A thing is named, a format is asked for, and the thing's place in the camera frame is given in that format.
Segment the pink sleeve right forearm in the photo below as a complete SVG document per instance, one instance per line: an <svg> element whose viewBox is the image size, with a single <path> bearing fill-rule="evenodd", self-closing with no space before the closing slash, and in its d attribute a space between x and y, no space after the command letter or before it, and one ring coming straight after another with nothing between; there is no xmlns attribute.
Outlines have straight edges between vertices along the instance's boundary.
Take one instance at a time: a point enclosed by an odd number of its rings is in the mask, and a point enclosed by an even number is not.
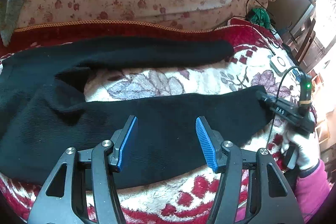
<svg viewBox="0 0 336 224"><path fill-rule="evenodd" d="M319 210L330 193L327 173L322 160L310 170L301 171L295 186L297 199L304 223L307 223Z"/></svg>

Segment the right hand white glove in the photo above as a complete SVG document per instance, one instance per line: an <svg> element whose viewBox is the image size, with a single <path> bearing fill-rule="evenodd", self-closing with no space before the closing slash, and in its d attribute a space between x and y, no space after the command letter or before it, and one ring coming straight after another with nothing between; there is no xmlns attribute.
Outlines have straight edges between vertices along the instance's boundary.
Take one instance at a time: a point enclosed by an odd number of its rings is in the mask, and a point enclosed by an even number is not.
<svg viewBox="0 0 336 224"><path fill-rule="evenodd" d="M287 123L282 135L281 154L283 164L288 169L297 165L301 172L308 172L319 164L319 141L314 130L307 135L299 133L299 128Z"/></svg>

